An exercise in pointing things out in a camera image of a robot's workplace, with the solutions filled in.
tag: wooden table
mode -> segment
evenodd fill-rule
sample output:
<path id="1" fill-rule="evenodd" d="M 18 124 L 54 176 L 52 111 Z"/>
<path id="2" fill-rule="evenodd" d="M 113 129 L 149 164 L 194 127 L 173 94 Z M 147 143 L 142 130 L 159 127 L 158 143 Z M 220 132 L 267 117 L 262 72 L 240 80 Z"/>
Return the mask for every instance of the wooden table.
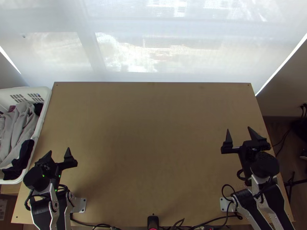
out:
<path id="1" fill-rule="evenodd" d="M 196 225 L 225 215 L 224 184 L 244 188 L 239 157 L 220 147 L 227 128 L 234 145 L 249 140 L 247 126 L 269 138 L 248 83 L 56 82 L 31 167 L 49 150 L 61 162 L 70 147 L 79 164 L 61 183 L 87 198 L 80 221 L 145 226 L 154 213 L 161 226 Z M 12 222 L 31 223 L 28 193 L 22 184 Z M 286 210 L 293 220 L 288 202 Z"/>

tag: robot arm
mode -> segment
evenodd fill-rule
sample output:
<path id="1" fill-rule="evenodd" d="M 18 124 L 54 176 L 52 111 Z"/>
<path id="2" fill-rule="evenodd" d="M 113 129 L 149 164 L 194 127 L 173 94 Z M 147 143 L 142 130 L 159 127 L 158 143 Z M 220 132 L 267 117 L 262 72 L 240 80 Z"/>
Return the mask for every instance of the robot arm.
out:
<path id="1" fill-rule="evenodd" d="M 38 229 L 70 230 L 70 213 L 84 212 L 86 199 L 76 198 L 67 186 L 60 184 L 60 180 L 62 171 L 77 167 L 78 162 L 71 155 L 69 148 L 62 163 L 55 163 L 51 154 L 49 151 L 39 159 L 25 175 L 23 182 L 31 189 L 25 206 L 31 211 L 33 223 Z"/>
<path id="2" fill-rule="evenodd" d="M 229 130 L 226 140 L 221 147 L 221 153 L 237 153 L 240 158 L 242 170 L 237 176 L 245 181 L 249 188 L 234 192 L 228 200 L 233 201 L 232 210 L 244 215 L 253 228 L 268 229 L 272 227 L 262 213 L 268 214 L 275 229 L 294 230 L 294 227 L 285 211 L 285 200 L 277 183 L 276 175 L 279 173 L 279 164 L 275 157 L 264 152 L 271 146 L 266 138 L 258 135 L 248 127 L 251 140 L 244 141 L 242 146 L 233 147 Z M 229 204 L 227 199 L 221 198 L 221 209 Z"/>

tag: white curtain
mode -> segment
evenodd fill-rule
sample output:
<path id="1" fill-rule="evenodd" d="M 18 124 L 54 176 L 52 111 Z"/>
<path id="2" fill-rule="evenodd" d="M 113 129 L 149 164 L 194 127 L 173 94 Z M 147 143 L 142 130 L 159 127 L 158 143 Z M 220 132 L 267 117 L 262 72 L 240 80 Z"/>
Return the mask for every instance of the white curtain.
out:
<path id="1" fill-rule="evenodd" d="M 251 82 L 307 32 L 306 0 L 0 0 L 0 46 L 30 86 Z"/>

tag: floor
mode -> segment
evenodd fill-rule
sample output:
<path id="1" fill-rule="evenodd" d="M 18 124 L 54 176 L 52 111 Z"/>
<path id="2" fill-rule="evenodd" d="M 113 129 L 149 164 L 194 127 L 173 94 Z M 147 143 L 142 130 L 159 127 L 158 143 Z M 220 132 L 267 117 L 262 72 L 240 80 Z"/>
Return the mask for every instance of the floor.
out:
<path id="1" fill-rule="evenodd" d="M 289 129 L 290 121 L 280 120 L 280 118 L 264 118 L 267 126 L 268 133 L 271 137 L 273 144 L 278 143 L 283 134 Z M 280 146 L 274 147 L 275 153 L 279 150 Z M 287 181 L 295 171 L 295 180 L 307 178 L 306 168 L 307 161 L 299 158 L 300 153 L 307 144 L 300 140 L 293 132 L 290 132 L 285 145 L 278 155 L 280 163 L 281 174 L 284 181 Z M 292 191 L 291 209 L 293 212 L 294 226 L 296 230 L 306 229 L 307 221 L 307 183 L 296 185 Z M 229 226 L 232 230 L 252 230 L 250 225 Z M 24 230 L 34 230 L 33 225 L 24 225 Z M 74 230 L 91 229 L 88 227 L 74 227 Z"/>

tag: laundry basket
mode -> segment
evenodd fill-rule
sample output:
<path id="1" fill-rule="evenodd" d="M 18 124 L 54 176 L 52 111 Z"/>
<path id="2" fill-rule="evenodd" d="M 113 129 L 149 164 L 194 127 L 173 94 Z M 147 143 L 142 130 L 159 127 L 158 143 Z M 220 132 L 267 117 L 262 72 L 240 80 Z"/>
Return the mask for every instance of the laundry basket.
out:
<path id="1" fill-rule="evenodd" d="M 51 89 L 49 89 L 48 87 L 16 87 L 10 89 L 0 89 L 1 112 L 7 112 L 10 105 L 16 105 L 17 103 L 20 102 L 44 103 L 35 131 L 31 137 L 31 139 L 33 139 L 35 143 L 27 167 L 22 171 L 21 175 L 15 180 L 4 181 L 3 178 L 0 178 L 0 184 L 17 184 L 22 181 L 23 177 L 29 170 L 29 166 L 37 144 L 37 140 L 38 137 L 40 136 L 41 128 L 45 120 L 50 97 L 51 97 Z"/>

